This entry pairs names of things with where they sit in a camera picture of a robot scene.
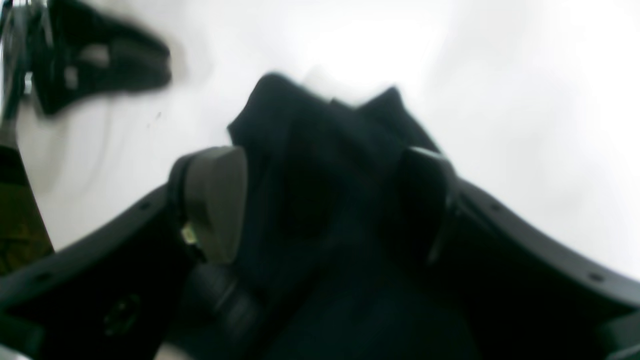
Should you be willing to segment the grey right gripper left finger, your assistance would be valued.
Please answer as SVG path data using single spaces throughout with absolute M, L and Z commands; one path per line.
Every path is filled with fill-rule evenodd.
M 32 360 L 152 360 L 201 261 L 231 264 L 249 162 L 240 146 L 181 157 L 108 224 L 1 281 L 1 344 Z

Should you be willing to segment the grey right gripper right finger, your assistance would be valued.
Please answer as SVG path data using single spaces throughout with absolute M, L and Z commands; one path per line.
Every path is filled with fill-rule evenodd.
M 637 360 L 639 281 L 578 254 L 458 177 L 400 160 L 410 253 L 457 300 L 485 360 Z

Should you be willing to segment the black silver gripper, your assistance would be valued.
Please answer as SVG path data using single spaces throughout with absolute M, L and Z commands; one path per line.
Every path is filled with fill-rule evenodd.
M 170 50 L 160 39 L 78 0 L 41 3 L 30 55 L 46 116 L 87 97 L 152 91 L 172 79 Z

